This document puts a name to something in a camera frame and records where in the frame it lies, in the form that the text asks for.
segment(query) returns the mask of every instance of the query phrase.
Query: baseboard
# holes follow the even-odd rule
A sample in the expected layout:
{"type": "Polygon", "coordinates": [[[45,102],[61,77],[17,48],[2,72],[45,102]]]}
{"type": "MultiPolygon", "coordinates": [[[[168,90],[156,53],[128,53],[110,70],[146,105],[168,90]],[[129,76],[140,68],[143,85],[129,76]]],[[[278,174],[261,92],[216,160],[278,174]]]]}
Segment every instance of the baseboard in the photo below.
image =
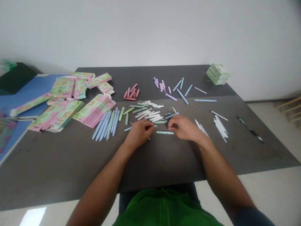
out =
{"type": "Polygon", "coordinates": [[[274,99],[274,100],[250,100],[245,101],[246,104],[257,104],[257,103],[268,103],[268,102],[288,102],[295,98],[286,98],[286,99],[274,99]]]}

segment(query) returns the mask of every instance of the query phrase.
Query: black pen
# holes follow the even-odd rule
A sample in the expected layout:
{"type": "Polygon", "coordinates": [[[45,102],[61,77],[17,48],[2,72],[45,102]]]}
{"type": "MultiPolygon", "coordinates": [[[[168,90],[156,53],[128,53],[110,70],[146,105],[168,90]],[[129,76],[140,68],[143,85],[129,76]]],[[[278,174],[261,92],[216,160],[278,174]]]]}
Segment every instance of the black pen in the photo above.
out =
{"type": "Polygon", "coordinates": [[[247,127],[248,130],[249,130],[255,137],[257,137],[257,138],[260,140],[261,143],[264,143],[264,141],[261,139],[261,137],[260,137],[254,130],[252,130],[250,127],[248,127],[248,126],[245,124],[245,122],[244,122],[239,116],[236,116],[236,118],[238,118],[238,120],[239,120],[242,124],[244,124],[245,127],[247,127]]]}

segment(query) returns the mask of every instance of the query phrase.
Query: dark green box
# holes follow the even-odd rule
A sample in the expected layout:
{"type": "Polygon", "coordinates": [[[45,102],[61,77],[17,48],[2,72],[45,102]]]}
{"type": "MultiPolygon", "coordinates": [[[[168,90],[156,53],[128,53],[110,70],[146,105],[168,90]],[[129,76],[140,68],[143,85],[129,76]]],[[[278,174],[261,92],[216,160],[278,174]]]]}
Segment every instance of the dark green box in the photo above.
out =
{"type": "Polygon", "coordinates": [[[0,95],[13,95],[25,86],[37,73],[24,63],[0,77],[0,95]]]}

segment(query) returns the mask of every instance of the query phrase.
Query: stack of boxes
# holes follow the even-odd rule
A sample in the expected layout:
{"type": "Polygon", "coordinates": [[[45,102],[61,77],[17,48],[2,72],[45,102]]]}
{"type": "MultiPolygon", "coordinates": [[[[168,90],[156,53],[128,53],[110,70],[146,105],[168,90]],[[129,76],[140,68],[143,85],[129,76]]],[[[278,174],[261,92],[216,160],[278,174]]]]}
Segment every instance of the stack of boxes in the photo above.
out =
{"type": "Polygon", "coordinates": [[[224,85],[230,77],[230,73],[222,64],[212,64],[206,74],[215,85],[224,85]]]}

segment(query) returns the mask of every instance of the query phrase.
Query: hand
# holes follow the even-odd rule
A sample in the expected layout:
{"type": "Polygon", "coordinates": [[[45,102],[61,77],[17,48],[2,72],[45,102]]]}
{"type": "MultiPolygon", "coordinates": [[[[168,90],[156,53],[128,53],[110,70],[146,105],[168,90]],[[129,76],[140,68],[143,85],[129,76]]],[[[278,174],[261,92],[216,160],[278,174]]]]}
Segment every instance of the hand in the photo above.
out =
{"type": "Polygon", "coordinates": [[[195,124],[182,115],[176,115],[168,123],[168,130],[173,131],[178,138],[200,143],[202,140],[210,141],[195,124]]]}
{"type": "Polygon", "coordinates": [[[154,124],[146,119],[134,122],[124,144],[134,151],[147,141],[154,130],[154,124]]]}

